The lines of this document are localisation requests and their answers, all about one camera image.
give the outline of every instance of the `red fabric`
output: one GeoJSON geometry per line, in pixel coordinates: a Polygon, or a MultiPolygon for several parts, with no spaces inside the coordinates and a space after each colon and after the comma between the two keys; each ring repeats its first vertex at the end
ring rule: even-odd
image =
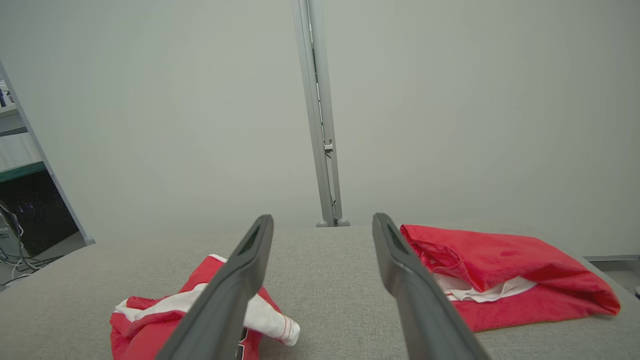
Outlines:
{"type": "MultiPolygon", "coordinates": [[[[179,293],[193,290],[197,284],[209,282],[213,275],[224,263],[207,256],[207,258],[189,276],[187,283],[179,293]]],[[[273,302],[264,288],[258,294],[273,308],[281,313],[280,308],[273,302]]],[[[129,297],[127,307],[144,310],[156,305],[162,299],[145,299],[141,297],[129,297]]],[[[122,313],[111,315],[111,351],[113,358],[121,359],[153,359],[162,349],[166,340],[184,316],[184,312],[174,310],[144,316],[140,320],[130,322],[122,313]]],[[[238,344],[236,359],[253,360],[259,358],[258,347],[262,334],[244,329],[242,340],[238,344]]]]}
{"type": "Polygon", "coordinates": [[[604,280],[539,239],[418,225],[402,225],[400,231],[430,271],[463,279],[476,290],[518,276],[537,283],[495,302],[452,302],[473,331],[620,311],[604,280]]]}

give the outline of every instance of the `shelf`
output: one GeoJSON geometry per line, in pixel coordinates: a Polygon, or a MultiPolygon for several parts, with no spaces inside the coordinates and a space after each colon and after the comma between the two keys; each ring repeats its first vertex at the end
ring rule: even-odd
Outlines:
{"type": "Polygon", "coordinates": [[[27,165],[10,168],[5,171],[0,172],[0,183],[17,179],[18,177],[26,176],[29,174],[33,174],[34,172],[46,170],[47,168],[44,165],[43,161],[37,161],[35,163],[30,163],[27,165]]]}
{"type": "Polygon", "coordinates": [[[0,136],[26,133],[27,128],[22,122],[15,104],[0,108],[0,136]]]}

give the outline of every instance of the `floor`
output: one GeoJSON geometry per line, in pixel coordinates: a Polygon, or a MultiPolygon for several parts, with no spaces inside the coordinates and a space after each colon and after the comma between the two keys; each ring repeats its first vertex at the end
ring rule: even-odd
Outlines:
{"type": "Polygon", "coordinates": [[[592,264],[631,294],[635,294],[636,286],[640,286],[640,260],[594,261],[592,264]]]}
{"type": "MultiPolygon", "coordinates": [[[[67,255],[81,247],[84,247],[84,238],[80,232],[77,232],[68,238],[62,240],[61,242],[53,245],[51,248],[45,250],[40,255],[38,255],[37,259],[49,259],[55,256],[67,255]]],[[[13,270],[13,266],[0,263],[0,284],[4,284],[5,282],[11,280],[11,272],[13,270]]],[[[30,271],[25,271],[15,273],[15,276],[18,277],[22,274],[28,274],[30,271]]],[[[6,286],[0,286],[0,292],[7,289],[6,286]]]]}

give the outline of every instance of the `gray fabric surface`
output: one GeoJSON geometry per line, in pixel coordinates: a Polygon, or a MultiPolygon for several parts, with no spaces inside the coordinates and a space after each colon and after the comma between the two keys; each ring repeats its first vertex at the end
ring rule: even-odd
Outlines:
{"type": "MultiPolygon", "coordinates": [[[[430,225],[538,235],[519,227],[430,225]]],[[[101,242],[65,256],[0,293],[0,357],[111,357],[109,316],[116,304],[131,295],[175,293],[206,255],[228,256],[242,235],[101,242]]],[[[640,302],[582,262],[613,286],[620,315],[479,333],[491,356],[637,357],[640,302]]],[[[369,227],[276,230],[264,285],[300,324],[301,336],[291,348],[264,338],[262,358],[406,357],[396,303],[380,281],[369,227]]]]}

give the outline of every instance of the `gray wall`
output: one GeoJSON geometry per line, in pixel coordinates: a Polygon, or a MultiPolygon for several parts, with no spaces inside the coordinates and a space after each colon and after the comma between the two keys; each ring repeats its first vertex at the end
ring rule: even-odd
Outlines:
{"type": "Polygon", "coordinates": [[[4,1],[0,34],[97,242],[321,219],[289,1],[4,1]]]}
{"type": "Polygon", "coordinates": [[[344,216],[640,254],[640,2],[328,1],[344,216]]]}

